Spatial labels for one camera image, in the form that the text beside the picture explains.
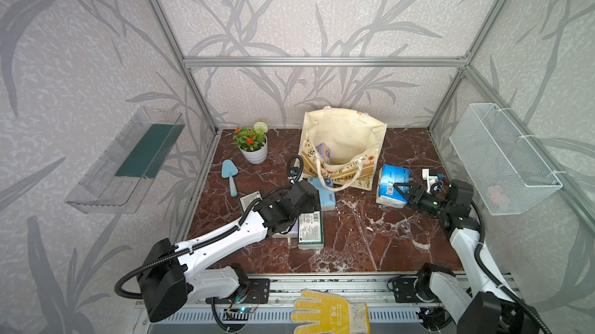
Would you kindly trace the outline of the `cream floral canvas tote bag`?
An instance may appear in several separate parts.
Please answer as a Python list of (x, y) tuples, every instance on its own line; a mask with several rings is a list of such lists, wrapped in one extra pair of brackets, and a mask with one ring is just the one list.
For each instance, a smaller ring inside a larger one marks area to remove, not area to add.
[[(370, 191), (387, 124), (351, 109), (325, 107), (305, 113), (298, 154), (304, 161), (303, 177), (333, 183), (331, 191), (358, 188)], [(316, 150), (320, 143), (331, 149), (331, 163), (323, 163)]]

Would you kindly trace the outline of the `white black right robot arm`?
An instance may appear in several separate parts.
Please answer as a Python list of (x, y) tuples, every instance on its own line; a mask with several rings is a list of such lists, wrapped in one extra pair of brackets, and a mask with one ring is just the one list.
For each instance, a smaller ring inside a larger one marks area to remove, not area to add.
[(410, 284), (393, 285), (395, 297), (409, 294), (425, 303), (440, 302), (437, 313), (420, 315), (425, 327), (438, 330), (454, 323), (459, 333), (548, 333), (537, 310), (505, 281), (487, 247), (486, 227), (474, 202), (472, 185), (453, 180), (444, 199), (415, 182), (392, 186), (413, 209), (437, 219), (455, 250), (469, 287), (460, 285), (453, 271), (425, 264)]

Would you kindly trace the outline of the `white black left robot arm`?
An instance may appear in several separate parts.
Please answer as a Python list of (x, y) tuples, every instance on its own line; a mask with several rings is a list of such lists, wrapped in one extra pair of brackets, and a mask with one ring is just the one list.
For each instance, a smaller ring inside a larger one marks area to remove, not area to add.
[(256, 198), (240, 218), (196, 239), (155, 243), (143, 265), (114, 287), (121, 298), (143, 301), (148, 318), (158, 323), (179, 311), (189, 298), (229, 298), (247, 288), (239, 267), (218, 270), (212, 264), (253, 243), (287, 231), (303, 214), (319, 211), (319, 191), (308, 181), (277, 188)]

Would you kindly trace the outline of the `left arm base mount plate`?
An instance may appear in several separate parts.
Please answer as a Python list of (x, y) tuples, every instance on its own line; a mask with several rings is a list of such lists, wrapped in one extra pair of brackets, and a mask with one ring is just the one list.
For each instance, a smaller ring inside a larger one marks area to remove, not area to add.
[(216, 298), (217, 305), (256, 305), (268, 303), (271, 293), (271, 280), (268, 278), (250, 278), (227, 298)]

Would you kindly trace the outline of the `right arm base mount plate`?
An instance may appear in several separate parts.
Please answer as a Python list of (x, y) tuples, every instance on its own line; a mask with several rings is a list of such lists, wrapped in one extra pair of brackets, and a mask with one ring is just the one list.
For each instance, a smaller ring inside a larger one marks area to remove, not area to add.
[(433, 298), (421, 294), (415, 287), (416, 276), (397, 275), (387, 281), (387, 289), (396, 303), (432, 303)]

